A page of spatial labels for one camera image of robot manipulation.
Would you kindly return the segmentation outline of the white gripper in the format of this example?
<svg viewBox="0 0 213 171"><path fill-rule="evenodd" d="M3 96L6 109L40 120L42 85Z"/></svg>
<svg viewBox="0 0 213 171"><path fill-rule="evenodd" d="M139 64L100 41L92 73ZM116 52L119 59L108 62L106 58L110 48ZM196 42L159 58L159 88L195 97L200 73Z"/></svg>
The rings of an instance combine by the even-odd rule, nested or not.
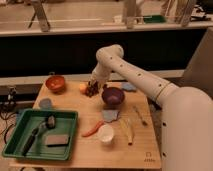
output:
<svg viewBox="0 0 213 171"><path fill-rule="evenodd" d="M109 78L110 78L109 70L95 68L92 71L92 75L90 78L90 84L97 85L99 88L101 88L109 80Z"/></svg>

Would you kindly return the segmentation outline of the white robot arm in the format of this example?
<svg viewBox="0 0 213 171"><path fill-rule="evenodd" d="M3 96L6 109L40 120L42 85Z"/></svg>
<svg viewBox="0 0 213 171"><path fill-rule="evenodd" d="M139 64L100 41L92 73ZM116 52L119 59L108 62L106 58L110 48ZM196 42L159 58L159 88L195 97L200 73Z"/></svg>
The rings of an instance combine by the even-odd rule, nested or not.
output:
<svg viewBox="0 0 213 171"><path fill-rule="evenodd" d="M162 108L162 171L213 171L213 99L195 87L174 83L123 59L118 45L96 52L91 82L103 86L116 72Z"/></svg>

